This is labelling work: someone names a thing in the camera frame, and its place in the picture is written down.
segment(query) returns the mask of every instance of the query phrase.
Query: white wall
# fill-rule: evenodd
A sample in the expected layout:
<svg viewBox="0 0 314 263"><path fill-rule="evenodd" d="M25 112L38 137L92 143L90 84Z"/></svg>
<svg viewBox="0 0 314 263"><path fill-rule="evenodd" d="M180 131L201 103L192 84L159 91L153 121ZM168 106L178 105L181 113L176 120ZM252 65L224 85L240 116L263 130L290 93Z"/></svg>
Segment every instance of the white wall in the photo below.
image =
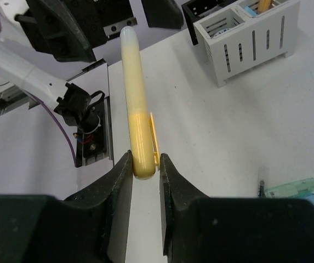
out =
<svg viewBox="0 0 314 263"><path fill-rule="evenodd" d="M177 4L181 8L181 5L188 0L176 0ZM178 30L166 30L160 28L148 28L147 20L140 0L130 0L130 4L137 19L138 24L134 26L134 29L139 37L140 49L145 49L150 45L153 45L175 33ZM26 48L13 41L6 41L6 46L18 55L22 56L26 60L37 65L44 71L52 74L53 76L68 79L78 74L81 69L85 68L89 64L83 62L67 62L59 63L52 55L38 53L31 48ZM104 58L108 65L112 65L121 59L120 51L120 38L108 41L105 45L94 49L97 60Z"/></svg>

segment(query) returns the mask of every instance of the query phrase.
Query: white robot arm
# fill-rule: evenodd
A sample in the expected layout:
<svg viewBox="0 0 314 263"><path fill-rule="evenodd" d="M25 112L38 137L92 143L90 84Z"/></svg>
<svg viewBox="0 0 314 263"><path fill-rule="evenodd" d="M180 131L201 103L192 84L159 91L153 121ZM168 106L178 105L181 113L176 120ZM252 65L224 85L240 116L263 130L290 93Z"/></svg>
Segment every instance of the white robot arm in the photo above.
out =
<svg viewBox="0 0 314 263"><path fill-rule="evenodd" d="M31 46L14 20L16 14L27 9L25 0L0 0L0 76L43 101L50 110L62 115L67 125L77 126L83 134L95 132L100 120L90 111L90 94L40 70L3 45L7 38Z"/></svg>
<svg viewBox="0 0 314 263"><path fill-rule="evenodd" d="M45 73L14 54L0 41L0 76L20 89L41 99L51 110L58 106L58 97L67 92L66 82Z"/></svg>

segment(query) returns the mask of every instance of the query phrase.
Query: vent slot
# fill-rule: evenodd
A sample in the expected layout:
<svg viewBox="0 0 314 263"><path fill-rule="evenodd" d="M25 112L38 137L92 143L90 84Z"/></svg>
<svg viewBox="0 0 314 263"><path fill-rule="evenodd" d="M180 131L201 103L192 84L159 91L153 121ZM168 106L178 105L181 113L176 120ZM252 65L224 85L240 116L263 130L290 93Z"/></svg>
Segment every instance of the vent slot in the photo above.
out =
<svg viewBox="0 0 314 263"><path fill-rule="evenodd" d="M239 52L239 60L240 60L240 62L242 62L243 61L242 44L238 44L238 52Z"/></svg>
<svg viewBox="0 0 314 263"><path fill-rule="evenodd" d="M284 16L281 18L281 38L279 40L279 48L283 46L283 33L284 33Z"/></svg>
<svg viewBox="0 0 314 263"><path fill-rule="evenodd" d="M213 38L215 35L219 36L227 33L229 29L242 23L244 23L244 20L238 14L232 9L227 9L223 12L217 12L216 15L211 15L208 20L201 23L201 26L207 32L209 38Z"/></svg>
<svg viewBox="0 0 314 263"><path fill-rule="evenodd" d="M207 49L209 60L213 62L212 51L210 51L210 46L208 45L208 43L205 43L205 48Z"/></svg>
<svg viewBox="0 0 314 263"><path fill-rule="evenodd" d="M255 2L254 4L250 4L248 7L250 8L257 8L258 9L259 1Z"/></svg>
<svg viewBox="0 0 314 263"><path fill-rule="evenodd" d="M256 48L255 48L255 30L252 31L252 42L253 42L253 60L256 60Z"/></svg>
<svg viewBox="0 0 314 263"><path fill-rule="evenodd" d="M208 28L210 28L210 27L212 27L212 26L215 26L215 25L217 25L217 24L219 24L219 23L221 23L221 22L224 22L225 20L226 20L226 18L223 18L223 19L221 19L221 20L219 20L219 21L217 21L217 22L215 22L215 23L213 23L213 24L207 26L206 29L208 29Z"/></svg>
<svg viewBox="0 0 314 263"><path fill-rule="evenodd" d="M227 45L226 44L224 45L224 51L225 51L225 58L226 58L226 64L227 64L227 71L231 72L229 53L227 52Z"/></svg>
<svg viewBox="0 0 314 263"><path fill-rule="evenodd" d="M281 4L281 3L279 3L279 2L276 1L276 0L272 0L272 1L271 1L271 6L272 6L272 7L276 7L276 6L278 6L279 4Z"/></svg>
<svg viewBox="0 0 314 263"><path fill-rule="evenodd" d="M266 31L266 49L270 48L270 30Z"/></svg>

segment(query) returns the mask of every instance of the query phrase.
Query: highlighter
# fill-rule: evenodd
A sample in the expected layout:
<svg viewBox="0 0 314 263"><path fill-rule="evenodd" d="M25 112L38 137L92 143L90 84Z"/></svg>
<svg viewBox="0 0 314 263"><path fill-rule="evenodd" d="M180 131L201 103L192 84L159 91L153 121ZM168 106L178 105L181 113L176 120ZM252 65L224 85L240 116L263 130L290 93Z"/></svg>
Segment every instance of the highlighter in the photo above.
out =
<svg viewBox="0 0 314 263"><path fill-rule="evenodd" d="M271 5L271 0L260 0L258 6L258 12L263 13L268 11Z"/></svg>
<svg viewBox="0 0 314 263"><path fill-rule="evenodd" d="M133 171L136 178L151 178L159 168L159 149L153 115L149 114L140 48L132 27L121 30L121 51L128 111Z"/></svg>
<svg viewBox="0 0 314 263"><path fill-rule="evenodd" d="M305 197L314 192L314 178L303 179L288 184L265 189L266 198Z"/></svg>

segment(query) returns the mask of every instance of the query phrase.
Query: green highlighter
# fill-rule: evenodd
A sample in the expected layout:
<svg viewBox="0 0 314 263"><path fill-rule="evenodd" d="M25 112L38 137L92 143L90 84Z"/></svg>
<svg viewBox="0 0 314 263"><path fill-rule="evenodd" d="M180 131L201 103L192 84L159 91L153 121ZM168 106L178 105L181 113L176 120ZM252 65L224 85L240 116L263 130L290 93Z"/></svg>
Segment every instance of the green highlighter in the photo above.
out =
<svg viewBox="0 0 314 263"><path fill-rule="evenodd" d="M312 192L314 192L314 178L308 178L268 188L264 191L264 195L266 198L291 198L305 197Z"/></svg>

